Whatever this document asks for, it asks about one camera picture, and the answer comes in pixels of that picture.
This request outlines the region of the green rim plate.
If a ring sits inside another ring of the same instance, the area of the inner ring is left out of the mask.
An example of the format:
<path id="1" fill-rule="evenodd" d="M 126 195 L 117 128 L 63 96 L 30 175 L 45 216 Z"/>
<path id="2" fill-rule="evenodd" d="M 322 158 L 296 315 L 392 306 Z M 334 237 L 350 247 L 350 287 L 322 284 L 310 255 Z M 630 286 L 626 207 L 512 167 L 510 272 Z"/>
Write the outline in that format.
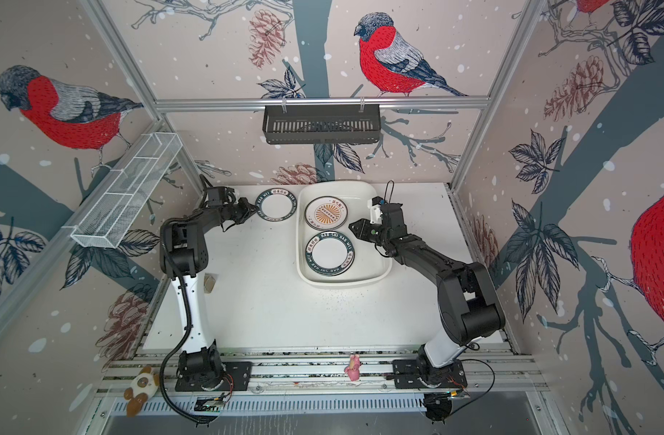
<path id="1" fill-rule="evenodd" d="M 306 243 L 304 258 L 317 275 L 337 277 L 346 273 L 355 262 L 355 247 L 341 232 L 323 231 Z"/>
<path id="2" fill-rule="evenodd" d="M 281 222 L 293 217 L 297 211 L 297 198 L 285 188 L 270 188 L 257 196 L 257 215 L 268 222 Z"/>

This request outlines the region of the orange sunburst plate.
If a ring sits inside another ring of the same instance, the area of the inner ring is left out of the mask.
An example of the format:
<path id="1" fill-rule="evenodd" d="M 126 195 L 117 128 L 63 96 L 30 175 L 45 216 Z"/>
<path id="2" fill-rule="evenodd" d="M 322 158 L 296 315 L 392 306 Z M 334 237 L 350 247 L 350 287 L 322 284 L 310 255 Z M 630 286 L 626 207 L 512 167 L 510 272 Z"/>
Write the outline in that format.
<path id="1" fill-rule="evenodd" d="M 335 230 L 343 226 L 348 218 L 346 203 L 337 197 L 323 196 L 313 199 L 305 209 L 306 224 L 318 231 Z"/>

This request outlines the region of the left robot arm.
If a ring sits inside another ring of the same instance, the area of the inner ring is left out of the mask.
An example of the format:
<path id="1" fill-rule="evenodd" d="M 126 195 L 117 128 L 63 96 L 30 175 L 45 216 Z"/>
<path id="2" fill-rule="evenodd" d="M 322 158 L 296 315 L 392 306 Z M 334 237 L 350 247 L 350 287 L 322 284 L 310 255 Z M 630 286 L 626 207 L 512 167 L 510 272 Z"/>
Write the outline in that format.
<path id="1" fill-rule="evenodd" d="M 180 308 L 183 337 L 171 351 L 180 355 L 178 377 L 188 382 L 201 378 L 219 382 L 225 372 L 216 340 L 208 331 L 205 311 L 205 270 L 210 255 L 206 234 L 212 228 L 226 231 L 225 223 L 241 225 L 257 213 L 233 188 L 207 187 L 199 208 L 185 217 L 163 222 L 160 232 L 161 271 L 170 279 Z"/>

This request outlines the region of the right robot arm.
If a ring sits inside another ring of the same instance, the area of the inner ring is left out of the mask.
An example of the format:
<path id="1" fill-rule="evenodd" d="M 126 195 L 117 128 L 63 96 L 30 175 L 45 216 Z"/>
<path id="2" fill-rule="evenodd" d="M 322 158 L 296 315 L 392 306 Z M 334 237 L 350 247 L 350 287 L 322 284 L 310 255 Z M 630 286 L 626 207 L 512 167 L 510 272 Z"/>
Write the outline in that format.
<path id="1" fill-rule="evenodd" d="M 437 385 L 476 339 L 505 326 L 490 273 L 482 263 L 447 257 L 409 233 L 400 203 L 375 197 L 369 208 L 370 219 L 349 225 L 354 236 L 374 244 L 382 256 L 417 271 L 436 286 L 442 331 L 420 348 L 417 369 L 423 382 Z"/>

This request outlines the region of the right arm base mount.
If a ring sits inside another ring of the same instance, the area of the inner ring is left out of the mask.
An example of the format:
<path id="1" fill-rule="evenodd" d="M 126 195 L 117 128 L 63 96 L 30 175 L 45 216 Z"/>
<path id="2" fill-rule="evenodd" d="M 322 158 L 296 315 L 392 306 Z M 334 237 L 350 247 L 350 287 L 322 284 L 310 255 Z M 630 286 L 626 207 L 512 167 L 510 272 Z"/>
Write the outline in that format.
<path id="1" fill-rule="evenodd" d="M 397 359 L 392 362 L 391 373 L 385 376 L 393 381 L 398 390 L 453 388 L 465 390 L 466 376 L 460 360 L 454 360 L 444 367 L 436 368 L 430 362 L 422 345 L 416 358 Z"/>

